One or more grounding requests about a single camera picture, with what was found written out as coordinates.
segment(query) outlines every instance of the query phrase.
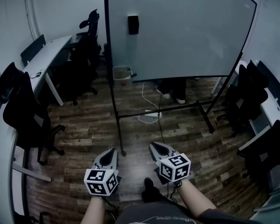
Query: white trash can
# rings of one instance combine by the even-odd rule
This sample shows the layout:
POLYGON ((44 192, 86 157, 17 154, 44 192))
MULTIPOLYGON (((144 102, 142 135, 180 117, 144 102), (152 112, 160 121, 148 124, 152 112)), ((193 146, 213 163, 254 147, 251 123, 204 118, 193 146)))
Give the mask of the white trash can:
POLYGON ((115 66, 113 67, 113 79, 115 87, 131 86, 132 70, 130 66, 115 66))

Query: black shoe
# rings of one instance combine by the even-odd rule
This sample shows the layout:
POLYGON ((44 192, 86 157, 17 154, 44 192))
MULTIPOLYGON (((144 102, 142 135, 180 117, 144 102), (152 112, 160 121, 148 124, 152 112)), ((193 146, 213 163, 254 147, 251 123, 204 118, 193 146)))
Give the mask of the black shoe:
POLYGON ((144 186, 145 186, 145 190, 153 188, 154 187, 153 181, 149 177, 146 177, 144 179, 144 186))

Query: forearm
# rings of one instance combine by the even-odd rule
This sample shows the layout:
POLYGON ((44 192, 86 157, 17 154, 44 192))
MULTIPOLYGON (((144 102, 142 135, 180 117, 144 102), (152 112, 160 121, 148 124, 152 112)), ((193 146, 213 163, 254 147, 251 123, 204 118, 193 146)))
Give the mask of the forearm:
POLYGON ((104 212, 104 201, 98 196, 93 196, 81 224, 103 224, 104 212))
POLYGON ((194 217, 199 217, 207 209, 216 209, 216 206, 196 189, 188 179, 183 179, 182 185, 177 190, 187 209, 194 217))

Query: power strip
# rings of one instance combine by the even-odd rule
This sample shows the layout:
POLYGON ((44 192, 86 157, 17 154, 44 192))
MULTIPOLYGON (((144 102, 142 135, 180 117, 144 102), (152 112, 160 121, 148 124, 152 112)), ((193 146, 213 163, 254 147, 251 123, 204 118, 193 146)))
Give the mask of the power strip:
POLYGON ((158 113, 151 113, 151 114, 145 114, 145 116, 153 117, 153 118, 158 118, 158 113))

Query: marker cube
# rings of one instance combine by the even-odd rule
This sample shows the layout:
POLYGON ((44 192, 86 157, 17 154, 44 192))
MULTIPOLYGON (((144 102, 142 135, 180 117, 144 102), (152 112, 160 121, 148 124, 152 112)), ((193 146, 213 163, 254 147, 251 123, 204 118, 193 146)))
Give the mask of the marker cube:
POLYGON ((87 169, 84 183, 90 194, 98 196, 110 196, 118 185, 113 169, 87 169))
POLYGON ((159 162, 159 174, 170 182, 186 178, 190 174, 191 161, 185 154, 161 159, 159 162))

